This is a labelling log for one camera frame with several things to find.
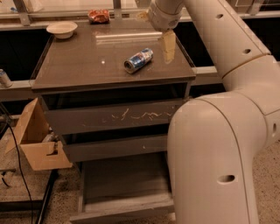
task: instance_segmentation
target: floor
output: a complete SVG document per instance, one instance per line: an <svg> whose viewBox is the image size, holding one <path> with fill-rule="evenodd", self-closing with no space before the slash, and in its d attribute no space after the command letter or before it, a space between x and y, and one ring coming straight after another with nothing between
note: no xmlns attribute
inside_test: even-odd
<svg viewBox="0 0 280 224"><path fill-rule="evenodd" d="M13 150L4 154L9 131L0 141L0 170L16 168L4 177L7 187L0 181L0 201L28 200L23 180L18 170L18 154ZM30 187L33 200L41 200L44 195L49 171L33 171L25 155L20 152L22 169ZM254 162L255 194L260 224L280 223L280 142L262 150ZM46 210L44 223L68 224L69 217L77 214L80 176L75 168L59 170L52 197ZM0 213L1 224L31 223L31 212ZM149 219L130 220L122 224L175 224L174 214L150 217Z"/></svg>

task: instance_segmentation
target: white robotic arm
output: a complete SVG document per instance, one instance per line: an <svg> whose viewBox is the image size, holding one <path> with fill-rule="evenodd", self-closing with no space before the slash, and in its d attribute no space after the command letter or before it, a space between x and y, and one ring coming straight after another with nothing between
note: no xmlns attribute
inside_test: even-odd
<svg viewBox="0 0 280 224"><path fill-rule="evenodd" d="M188 10L226 93L183 105L171 120L168 164L178 224L258 224L252 164L280 138L280 66L224 0L155 0L156 30Z"/></svg>

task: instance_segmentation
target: cabinet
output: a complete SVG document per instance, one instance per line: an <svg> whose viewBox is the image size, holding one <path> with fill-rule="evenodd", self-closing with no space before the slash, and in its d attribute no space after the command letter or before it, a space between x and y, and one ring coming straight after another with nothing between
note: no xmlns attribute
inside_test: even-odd
<svg viewBox="0 0 280 224"><path fill-rule="evenodd" d="M179 43L175 60L165 64L158 35L129 19L79 24L72 38L54 39L38 72L32 90L41 95L46 119L69 160L82 162L74 223L172 211L168 125L195 75ZM123 62L146 47L154 52L152 62L126 73Z"/></svg>

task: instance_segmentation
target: white bowl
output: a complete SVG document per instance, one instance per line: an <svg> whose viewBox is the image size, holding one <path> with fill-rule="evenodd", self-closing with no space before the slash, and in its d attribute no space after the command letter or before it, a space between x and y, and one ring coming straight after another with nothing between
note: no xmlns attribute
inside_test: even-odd
<svg viewBox="0 0 280 224"><path fill-rule="evenodd" d="M48 25L46 30L54 34L57 39L69 39L73 36L77 27L78 25L75 22L61 21Z"/></svg>

